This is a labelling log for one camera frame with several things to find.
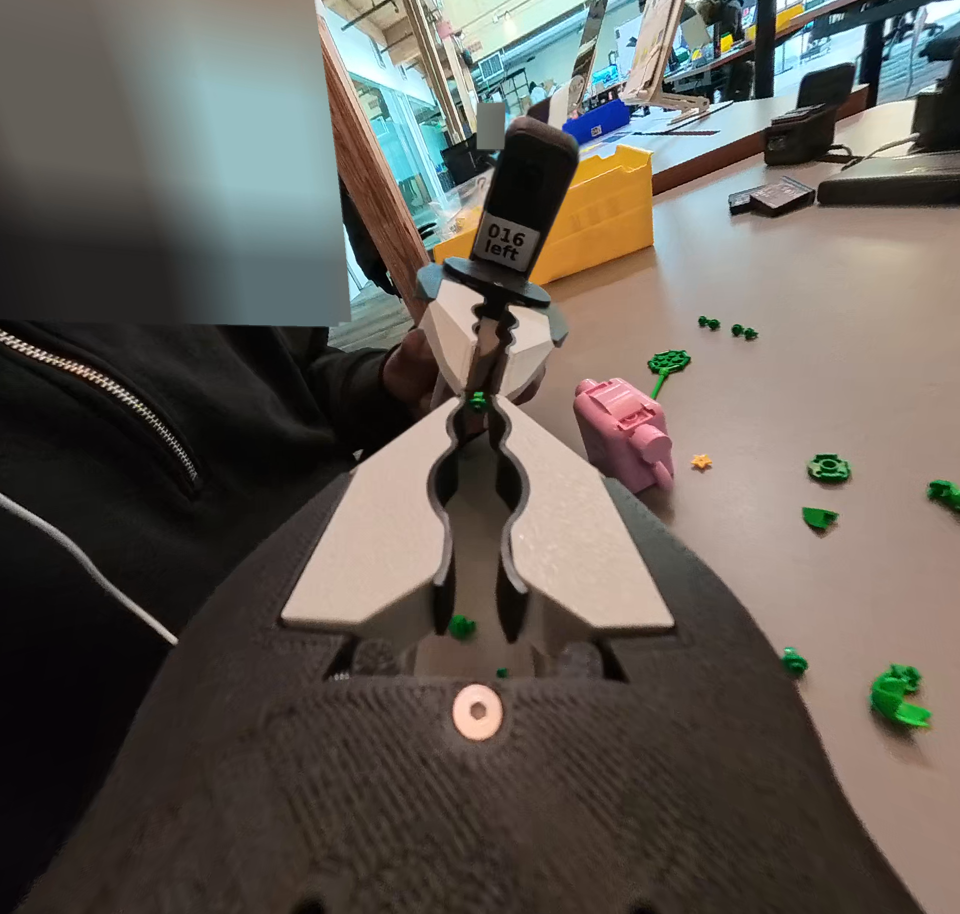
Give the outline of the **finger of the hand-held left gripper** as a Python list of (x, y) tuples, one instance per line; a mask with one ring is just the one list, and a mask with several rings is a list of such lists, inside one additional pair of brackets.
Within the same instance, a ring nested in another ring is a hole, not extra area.
[(450, 391), (462, 395), (469, 385), (478, 352), (478, 312), (483, 296), (460, 282), (442, 282), (420, 322), (420, 328)]
[(497, 336), (486, 394), (517, 400), (542, 375), (555, 348), (549, 317), (536, 308), (508, 306)]

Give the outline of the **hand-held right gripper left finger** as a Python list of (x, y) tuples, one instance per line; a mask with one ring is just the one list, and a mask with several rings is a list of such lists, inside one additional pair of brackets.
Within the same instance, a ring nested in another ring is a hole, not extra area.
[(462, 400), (440, 404), (356, 467), (281, 610), (285, 628), (384, 642), (411, 673), (457, 674), (447, 508), (462, 412)]

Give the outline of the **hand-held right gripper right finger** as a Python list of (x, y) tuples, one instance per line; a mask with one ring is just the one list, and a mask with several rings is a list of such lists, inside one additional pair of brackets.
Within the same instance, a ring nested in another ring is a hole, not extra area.
[(674, 634), (674, 614), (604, 476), (506, 398), (489, 403), (493, 669), (543, 675), (576, 644)]

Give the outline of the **person's left forearm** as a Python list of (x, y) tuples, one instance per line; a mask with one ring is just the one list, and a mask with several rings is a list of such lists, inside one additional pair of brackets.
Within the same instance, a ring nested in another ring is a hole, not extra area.
[(327, 328), (280, 327), (278, 332), (338, 442), (348, 451), (371, 454), (412, 426), (411, 409), (390, 393), (385, 380), (398, 344), (342, 351), (330, 344)]

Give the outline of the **person's left hand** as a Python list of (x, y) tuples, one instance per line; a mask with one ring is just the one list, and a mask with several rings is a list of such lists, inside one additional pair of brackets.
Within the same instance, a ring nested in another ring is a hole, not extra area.
[(414, 416), (431, 410), (438, 379), (442, 379), (426, 333), (419, 327), (409, 330), (389, 353), (383, 368), (383, 387)]

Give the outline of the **yellow storage bin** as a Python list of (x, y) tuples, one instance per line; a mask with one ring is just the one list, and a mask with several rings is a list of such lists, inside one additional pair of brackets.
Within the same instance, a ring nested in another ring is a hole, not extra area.
[(654, 243), (652, 152), (621, 144), (583, 159), (531, 276), (550, 282)]

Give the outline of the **clear plastic bags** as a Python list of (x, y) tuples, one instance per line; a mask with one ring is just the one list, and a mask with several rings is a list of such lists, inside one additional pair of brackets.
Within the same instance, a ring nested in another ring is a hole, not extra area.
[(490, 168), (429, 202), (437, 243), (476, 229), (494, 173), (494, 168)]

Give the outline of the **blue storage bin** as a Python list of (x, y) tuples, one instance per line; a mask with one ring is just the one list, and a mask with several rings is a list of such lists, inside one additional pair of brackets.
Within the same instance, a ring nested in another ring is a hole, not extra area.
[(620, 99), (613, 99), (577, 118), (568, 119), (561, 130), (582, 147), (629, 125), (631, 111), (628, 104)]

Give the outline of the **pink toy watering can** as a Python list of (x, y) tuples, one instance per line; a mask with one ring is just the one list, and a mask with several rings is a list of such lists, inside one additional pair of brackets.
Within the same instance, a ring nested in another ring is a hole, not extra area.
[(673, 442), (662, 406), (621, 378), (582, 380), (573, 410), (588, 461), (630, 493), (674, 488)]

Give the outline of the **green toy flower stem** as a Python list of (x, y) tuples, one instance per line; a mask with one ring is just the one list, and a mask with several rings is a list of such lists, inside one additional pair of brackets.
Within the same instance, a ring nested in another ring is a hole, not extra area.
[(672, 375), (684, 371), (690, 363), (690, 355), (682, 349), (666, 350), (650, 358), (647, 367), (655, 376), (654, 388), (650, 397), (654, 401), (658, 401), (666, 380)]

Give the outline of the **wooden beam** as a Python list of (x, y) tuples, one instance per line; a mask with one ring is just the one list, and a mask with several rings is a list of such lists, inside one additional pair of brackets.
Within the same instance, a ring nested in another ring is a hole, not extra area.
[(350, 249), (366, 279), (398, 296), (419, 324), (426, 310), (415, 289), (428, 262), (423, 238), (321, 13), (317, 24)]

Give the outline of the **wooden stand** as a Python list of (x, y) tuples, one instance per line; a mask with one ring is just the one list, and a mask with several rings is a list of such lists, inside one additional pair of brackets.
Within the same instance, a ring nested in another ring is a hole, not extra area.
[(664, 90), (666, 67), (686, 0), (645, 0), (630, 73), (620, 98), (633, 107), (673, 111), (671, 128), (702, 116), (710, 102), (702, 97), (668, 94)]

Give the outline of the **flat black device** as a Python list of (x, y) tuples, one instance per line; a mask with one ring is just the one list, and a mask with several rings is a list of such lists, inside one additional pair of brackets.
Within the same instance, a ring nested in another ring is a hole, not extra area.
[(732, 217), (755, 215), (773, 219), (809, 207), (816, 198), (814, 187), (783, 176), (776, 182), (728, 196), (727, 209)]

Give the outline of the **person's black jacket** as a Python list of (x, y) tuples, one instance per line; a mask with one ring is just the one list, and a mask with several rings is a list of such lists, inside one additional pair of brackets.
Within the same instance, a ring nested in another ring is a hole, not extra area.
[[(2, 321), (2, 495), (170, 635), (352, 465), (276, 328)], [(2, 510), (2, 912), (49, 867), (172, 644)]]

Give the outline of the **black box device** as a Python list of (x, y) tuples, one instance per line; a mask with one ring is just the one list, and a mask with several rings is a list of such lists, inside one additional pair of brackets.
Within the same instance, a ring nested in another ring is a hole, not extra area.
[(764, 131), (766, 166), (797, 166), (830, 154), (838, 111), (851, 94), (856, 70), (846, 62), (803, 77), (796, 107), (775, 117)]

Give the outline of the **long black bar device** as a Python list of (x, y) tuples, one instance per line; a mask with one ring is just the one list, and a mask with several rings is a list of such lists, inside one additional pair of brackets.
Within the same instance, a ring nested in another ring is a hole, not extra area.
[(959, 152), (864, 159), (822, 181), (828, 207), (945, 207), (959, 204)]

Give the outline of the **black dock device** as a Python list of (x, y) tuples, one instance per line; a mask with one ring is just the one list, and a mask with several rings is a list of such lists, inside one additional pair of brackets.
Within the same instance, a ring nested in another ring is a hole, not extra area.
[(943, 79), (917, 93), (911, 133), (916, 135), (911, 152), (959, 150), (958, 83)]

